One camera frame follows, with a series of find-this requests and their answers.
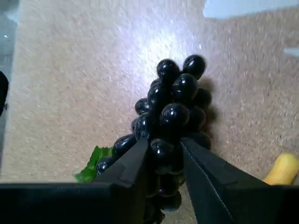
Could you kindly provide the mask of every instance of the bunch of grapes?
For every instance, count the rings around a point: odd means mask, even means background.
[[[132,134],[119,138],[114,144],[113,156],[102,158],[96,166],[100,175],[140,138],[148,139],[145,224],[160,223],[164,217],[161,210],[175,210],[181,205],[178,188],[185,179],[179,139],[189,137],[211,148],[209,136],[201,130],[212,97],[197,84],[205,68],[204,59],[198,55],[187,57],[182,71],[170,59],[160,61],[158,78],[151,83],[147,97],[135,104],[139,117],[131,123]]]

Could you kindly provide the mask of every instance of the cork surface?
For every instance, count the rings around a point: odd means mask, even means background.
[[[213,151],[259,178],[298,155],[299,7],[220,21],[204,1],[21,1],[1,181],[74,181],[129,133],[159,60],[207,60]],[[196,223],[186,187],[165,223]]]

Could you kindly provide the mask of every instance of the yellow object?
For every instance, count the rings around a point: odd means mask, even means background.
[[[299,160],[296,156],[291,153],[282,153],[263,181],[269,185],[292,184],[298,170]]]

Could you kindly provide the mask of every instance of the grape leaf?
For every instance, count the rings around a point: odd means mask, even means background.
[[[108,148],[108,147],[100,148],[96,146],[89,159],[89,162],[87,163],[87,166],[83,170],[81,170],[80,173],[75,175],[77,182],[78,183],[91,182],[97,176],[97,173],[95,171],[95,166],[97,165],[97,162],[102,157],[111,156],[111,155],[112,155],[112,148]]]

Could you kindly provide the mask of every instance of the black grape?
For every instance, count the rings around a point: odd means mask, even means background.
[[[189,111],[182,104],[168,104],[161,112],[160,124],[171,128],[173,131],[179,131],[189,121]]]
[[[178,175],[184,169],[184,155],[181,145],[178,143],[172,153],[171,157],[171,170],[168,172],[172,175]]]
[[[135,103],[135,111],[138,115],[149,112],[149,105],[147,98],[141,98]]]
[[[107,156],[100,159],[100,161],[97,163],[95,170],[97,172],[97,176],[104,173],[105,170],[107,170],[114,162],[115,157]]]
[[[146,201],[145,211],[143,215],[143,221],[148,222],[153,219],[156,212],[156,208],[150,200]]]
[[[120,137],[113,145],[112,153],[118,158],[124,155],[136,143],[134,134],[128,134]]]
[[[143,224],[161,224],[163,219],[165,218],[165,215],[161,212],[161,210],[157,207],[155,207],[155,214],[153,218],[147,222],[144,222]]]
[[[138,118],[134,119],[134,120],[132,121],[132,123],[131,123],[131,127],[130,127],[130,129],[131,129],[131,132],[132,132],[132,133],[134,133],[134,131],[135,131],[135,126],[136,126],[136,122],[137,122],[137,120],[138,120]]]
[[[160,190],[158,195],[161,197],[171,197],[176,194],[179,187],[178,178],[174,175],[166,174],[160,176]]]
[[[162,79],[160,78],[156,78],[151,84],[150,86],[154,86],[154,85],[157,85],[157,84],[162,84]]]
[[[172,85],[174,98],[179,102],[190,102],[197,94],[196,79],[190,74],[182,74]]]
[[[150,139],[157,131],[158,123],[154,116],[150,113],[144,113],[138,117],[135,126],[135,137],[138,141],[140,138],[145,137]]]
[[[190,119],[187,125],[189,131],[198,131],[206,122],[205,112],[197,106],[192,106],[188,108]]]
[[[172,169],[173,150],[174,146],[163,139],[154,139],[150,143],[149,154],[157,174],[167,174]]]
[[[204,148],[211,149],[211,139],[204,132],[186,133],[185,137],[193,139],[194,141],[196,141],[197,144],[201,145]]]
[[[176,194],[171,197],[156,196],[154,203],[164,211],[175,211],[182,204],[182,196],[179,191],[177,191]]]
[[[159,193],[160,190],[160,176],[154,172],[147,173],[147,197],[153,197]]]
[[[183,64],[183,72],[193,75],[197,80],[200,79],[206,69],[206,62],[199,55],[187,57]]]
[[[160,114],[162,109],[171,102],[171,92],[162,84],[156,84],[149,89],[148,105],[151,113]]]
[[[179,77],[179,67],[171,59],[163,59],[157,65],[157,73],[160,79],[165,84],[173,84],[173,82]]]
[[[212,102],[211,93],[203,88],[198,88],[197,94],[192,100],[192,103],[200,108],[206,109]]]

